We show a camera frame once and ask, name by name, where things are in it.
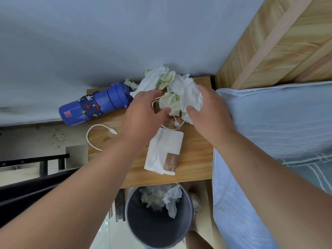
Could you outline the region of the person's right hand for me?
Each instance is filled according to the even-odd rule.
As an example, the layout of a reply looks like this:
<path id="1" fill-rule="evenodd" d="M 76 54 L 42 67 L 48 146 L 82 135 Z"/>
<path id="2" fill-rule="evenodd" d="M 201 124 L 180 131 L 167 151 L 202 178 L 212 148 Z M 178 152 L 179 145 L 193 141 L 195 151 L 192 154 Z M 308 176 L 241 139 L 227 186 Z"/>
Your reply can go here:
<path id="1" fill-rule="evenodd" d="M 200 85 L 199 90 L 203 98 L 204 116 L 201 122 L 193 122 L 193 125 L 216 148 L 237 131 L 225 100 L 212 88 Z"/>

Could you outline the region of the person's left hand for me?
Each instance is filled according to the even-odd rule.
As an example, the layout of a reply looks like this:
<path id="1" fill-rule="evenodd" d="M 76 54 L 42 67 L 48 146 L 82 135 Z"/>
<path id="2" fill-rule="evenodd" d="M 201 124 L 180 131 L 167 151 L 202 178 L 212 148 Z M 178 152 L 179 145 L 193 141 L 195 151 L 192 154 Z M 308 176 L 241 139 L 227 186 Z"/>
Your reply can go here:
<path id="1" fill-rule="evenodd" d="M 155 112 L 152 103 L 161 96 L 161 90 L 139 92 L 127 108 L 122 123 L 123 136 L 139 152 L 156 135 L 165 121 L 154 120 Z"/>

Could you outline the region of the large white tissue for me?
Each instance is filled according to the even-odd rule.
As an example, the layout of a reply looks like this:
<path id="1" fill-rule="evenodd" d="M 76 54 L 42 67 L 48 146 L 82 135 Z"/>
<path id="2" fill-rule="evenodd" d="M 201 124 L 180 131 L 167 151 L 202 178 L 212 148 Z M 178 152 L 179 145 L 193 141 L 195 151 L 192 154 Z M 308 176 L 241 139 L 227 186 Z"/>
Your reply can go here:
<path id="1" fill-rule="evenodd" d="M 203 98 L 198 85 L 190 78 L 189 74 L 175 74 L 173 82 L 171 82 L 167 91 L 175 93 L 179 97 L 179 110 L 181 118 L 185 122 L 193 125 L 191 118 L 187 113 L 187 106 L 192 106 L 196 111 L 200 111 L 203 107 Z"/>

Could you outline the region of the person's left forearm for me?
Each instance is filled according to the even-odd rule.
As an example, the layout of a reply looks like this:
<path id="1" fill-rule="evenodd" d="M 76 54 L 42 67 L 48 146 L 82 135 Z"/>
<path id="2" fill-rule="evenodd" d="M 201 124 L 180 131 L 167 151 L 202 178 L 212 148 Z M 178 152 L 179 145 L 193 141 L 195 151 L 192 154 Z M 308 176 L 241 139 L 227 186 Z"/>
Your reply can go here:
<path id="1" fill-rule="evenodd" d="M 0 229 L 0 249 L 89 249 L 134 160 L 149 142 L 119 137 Z"/>

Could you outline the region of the person's right forearm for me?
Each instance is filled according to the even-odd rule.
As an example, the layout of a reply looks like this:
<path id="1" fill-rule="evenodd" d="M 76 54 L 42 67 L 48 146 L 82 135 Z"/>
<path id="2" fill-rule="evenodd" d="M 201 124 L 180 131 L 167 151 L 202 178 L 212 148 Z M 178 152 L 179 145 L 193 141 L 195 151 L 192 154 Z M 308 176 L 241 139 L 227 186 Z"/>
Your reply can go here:
<path id="1" fill-rule="evenodd" d="M 331 195 L 237 132 L 210 143 L 282 249 L 332 249 Z"/>

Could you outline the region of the wooden bedside table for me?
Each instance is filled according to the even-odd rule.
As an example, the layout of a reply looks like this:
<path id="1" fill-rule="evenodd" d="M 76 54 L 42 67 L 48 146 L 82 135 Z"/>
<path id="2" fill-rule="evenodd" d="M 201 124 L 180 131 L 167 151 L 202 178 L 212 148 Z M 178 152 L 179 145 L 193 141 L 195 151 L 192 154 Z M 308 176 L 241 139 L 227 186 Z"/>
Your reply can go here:
<path id="1" fill-rule="evenodd" d="M 193 78 L 193 80 L 197 85 L 211 88 L 209 76 L 197 77 Z M 126 108 L 118 109 L 101 118 L 89 121 L 88 126 L 90 128 L 93 125 L 102 124 L 116 130 L 120 134 L 126 110 Z M 212 179 L 213 146 L 191 124 L 185 123 L 180 130 L 184 133 L 184 138 L 174 176 L 160 175 L 144 169 L 148 151 L 147 145 L 134 161 L 121 188 Z M 98 149 L 103 149 L 116 138 L 117 136 L 102 126 L 93 127 L 88 134 L 89 142 Z"/>

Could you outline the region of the blue printed water bottle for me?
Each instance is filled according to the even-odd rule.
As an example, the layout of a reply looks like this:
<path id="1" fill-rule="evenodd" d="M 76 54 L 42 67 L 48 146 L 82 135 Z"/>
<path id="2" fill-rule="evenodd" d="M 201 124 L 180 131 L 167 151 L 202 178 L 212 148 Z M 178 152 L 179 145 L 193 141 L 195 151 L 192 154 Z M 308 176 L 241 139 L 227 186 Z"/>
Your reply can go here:
<path id="1" fill-rule="evenodd" d="M 79 100 L 59 108 L 61 119 L 67 125 L 77 125 L 102 117 L 115 110 L 127 108 L 133 100 L 132 88 L 116 82 L 110 88 L 82 96 Z"/>

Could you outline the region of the light blue bed sheet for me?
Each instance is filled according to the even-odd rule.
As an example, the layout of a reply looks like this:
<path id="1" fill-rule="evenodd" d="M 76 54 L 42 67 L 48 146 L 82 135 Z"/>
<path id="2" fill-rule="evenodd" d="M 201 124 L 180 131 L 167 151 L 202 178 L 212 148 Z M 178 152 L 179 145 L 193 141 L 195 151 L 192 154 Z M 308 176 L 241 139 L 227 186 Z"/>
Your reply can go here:
<path id="1" fill-rule="evenodd" d="M 238 132 L 276 160 L 332 147 L 332 81 L 217 93 Z M 213 217 L 227 249 L 280 249 L 216 149 L 212 184 Z"/>

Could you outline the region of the person's shoe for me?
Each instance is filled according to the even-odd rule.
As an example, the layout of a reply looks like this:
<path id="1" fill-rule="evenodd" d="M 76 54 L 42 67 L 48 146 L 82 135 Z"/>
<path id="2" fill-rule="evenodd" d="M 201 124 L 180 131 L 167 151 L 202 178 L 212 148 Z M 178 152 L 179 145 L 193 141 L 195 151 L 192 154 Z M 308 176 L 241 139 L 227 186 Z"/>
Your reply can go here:
<path id="1" fill-rule="evenodd" d="M 189 196 L 191 197 L 192 204 L 193 204 L 193 220 L 195 221 L 198 213 L 201 210 L 201 201 L 200 201 L 199 196 L 196 193 L 189 192 Z"/>

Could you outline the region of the grey trash bin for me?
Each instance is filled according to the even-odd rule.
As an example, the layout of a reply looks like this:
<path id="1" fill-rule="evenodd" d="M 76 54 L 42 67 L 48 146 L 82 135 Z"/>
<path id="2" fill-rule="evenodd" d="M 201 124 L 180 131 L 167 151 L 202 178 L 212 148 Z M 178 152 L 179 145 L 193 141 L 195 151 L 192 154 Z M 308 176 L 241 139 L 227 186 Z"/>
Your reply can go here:
<path id="1" fill-rule="evenodd" d="M 125 217 L 127 226 L 133 236 L 147 249 L 172 248 L 182 241 L 189 231 L 193 221 L 193 204 L 185 188 L 182 197 L 176 204 L 177 214 L 175 219 L 168 215 L 166 206 L 162 211 L 153 211 L 142 203 L 139 192 L 141 187 L 131 190 L 126 207 Z"/>

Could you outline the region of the wooden headboard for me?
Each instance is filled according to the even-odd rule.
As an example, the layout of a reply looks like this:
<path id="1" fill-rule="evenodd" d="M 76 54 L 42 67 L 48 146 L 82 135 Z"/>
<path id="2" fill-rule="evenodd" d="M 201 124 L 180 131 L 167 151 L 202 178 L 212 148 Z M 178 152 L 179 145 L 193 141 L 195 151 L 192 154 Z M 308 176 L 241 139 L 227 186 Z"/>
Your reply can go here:
<path id="1" fill-rule="evenodd" d="M 236 90 L 332 80 L 332 0 L 265 0 L 215 75 Z"/>

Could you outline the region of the striped green quilt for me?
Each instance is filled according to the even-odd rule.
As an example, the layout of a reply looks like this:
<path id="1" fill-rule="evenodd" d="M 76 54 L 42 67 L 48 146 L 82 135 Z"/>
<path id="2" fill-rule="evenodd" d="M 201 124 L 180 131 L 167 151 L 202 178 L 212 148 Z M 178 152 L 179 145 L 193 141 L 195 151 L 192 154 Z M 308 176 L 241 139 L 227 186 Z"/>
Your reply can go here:
<path id="1" fill-rule="evenodd" d="M 332 147 L 277 161 L 332 196 Z"/>

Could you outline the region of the black metal frame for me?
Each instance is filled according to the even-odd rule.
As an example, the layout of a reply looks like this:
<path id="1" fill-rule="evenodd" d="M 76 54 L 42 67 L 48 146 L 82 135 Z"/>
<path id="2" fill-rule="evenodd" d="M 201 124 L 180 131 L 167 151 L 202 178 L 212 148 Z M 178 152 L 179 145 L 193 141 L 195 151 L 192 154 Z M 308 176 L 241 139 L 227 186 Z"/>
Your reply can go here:
<path id="1" fill-rule="evenodd" d="M 70 154 L 0 161 L 0 168 L 39 162 L 38 178 L 0 187 L 0 228 L 79 170 L 79 167 L 66 170 L 67 158 L 70 158 Z M 48 175 L 48 161 L 51 160 L 58 160 L 58 168 L 61 171 Z"/>

